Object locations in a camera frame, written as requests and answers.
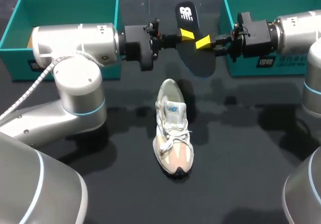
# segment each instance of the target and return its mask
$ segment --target cable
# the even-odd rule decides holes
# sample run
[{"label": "cable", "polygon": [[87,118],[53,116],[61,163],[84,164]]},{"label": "cable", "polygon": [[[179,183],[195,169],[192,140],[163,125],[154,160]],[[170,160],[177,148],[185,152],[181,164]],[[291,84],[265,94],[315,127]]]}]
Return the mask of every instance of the cable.
[{"label": "cable", "polygon": [[[98,67],[104,67],[103,64],[99,63],[93,56],[86,52],[82,51],[76,51],[75,54],[79,54],[81,56],[84,56],[88,60],[96,63]],[[3,120],[5,117],[7,117],[9,114],[11,114],[16,108],[18,108],[23,101],[27,99],[27,97],[30,96],[30,94],[35,91],[36,87],[44,80],[44,78],[52,72],[52,70],[55,68],[55,66],[65,60],[67,57],[59,57],[56,60],[54,60],[52,63],[49,64],[48,67],[40,74],[40,76],[37,78],[37,80],[31,85],[31,87],[10,107],[0,116],[0,121]]]}]

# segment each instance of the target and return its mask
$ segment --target new balance logo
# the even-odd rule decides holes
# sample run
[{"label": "new balance logo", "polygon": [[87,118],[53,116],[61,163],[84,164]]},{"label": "new balance logo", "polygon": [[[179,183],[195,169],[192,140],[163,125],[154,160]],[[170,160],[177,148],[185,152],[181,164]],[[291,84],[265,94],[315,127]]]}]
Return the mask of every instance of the new balance logo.
[{"label": "new balance logo", "polygon": [[180,13],[181,13],[182,19],[185,19],[185,20],[188,20],[188,21],[193,21],[191,8],[189,8],[189,7],[180,7]]},{"label": "new balance logo", "polygon": [[168,110],[169,110],[169,112],[172,112],[172,113],[177,113],[178,112],[178,108],[174,107],[174,106],[169,106]]}]

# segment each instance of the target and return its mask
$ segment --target black insole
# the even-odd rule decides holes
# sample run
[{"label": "black insole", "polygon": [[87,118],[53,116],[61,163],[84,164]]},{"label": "black insole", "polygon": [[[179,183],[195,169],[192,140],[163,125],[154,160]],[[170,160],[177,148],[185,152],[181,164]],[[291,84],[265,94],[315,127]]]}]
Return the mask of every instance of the black insole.
[{"label": "black insole", "polygon": [[[192,2],[182,2],[175,7],[177,27],[193,32],[195,41],[203,36],[200,32],[196,7]],[[213,52],[196,50],[195,41],[184,41],[177,45],[177,51],[186,67],[198,77],[210,77],[215,72]]]}]

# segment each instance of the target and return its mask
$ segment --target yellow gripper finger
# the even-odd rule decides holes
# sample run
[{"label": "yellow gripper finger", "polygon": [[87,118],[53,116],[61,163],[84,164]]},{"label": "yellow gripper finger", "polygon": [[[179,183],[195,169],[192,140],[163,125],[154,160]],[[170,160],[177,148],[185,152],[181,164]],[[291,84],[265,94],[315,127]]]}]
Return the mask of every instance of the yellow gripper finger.
[{"label": "yellow gripper finger", "polygon": [[211,47],[211,38],[210,35],[198,40],[196,43],[196,49],[204,49]]},{"label": "yellow gripper finger", "polygon": [[180,28],[180,30],[181,30],[182,41],[188,41],[188,40],[195,39],[193,32],[186,31],[182,28]]}]

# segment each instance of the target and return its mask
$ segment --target shoe tongue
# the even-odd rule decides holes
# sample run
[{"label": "shoe tongue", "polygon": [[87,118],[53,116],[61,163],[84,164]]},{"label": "shoe tongue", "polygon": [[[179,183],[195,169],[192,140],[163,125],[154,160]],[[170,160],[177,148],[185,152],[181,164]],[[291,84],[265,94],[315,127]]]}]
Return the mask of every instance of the shoe tongue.
[{"label": "shoe tongue", "polygon": [[183,102],[165,101],[164,107],[166,122],[176,126],[177,128],[184,127],[186,104]]}]

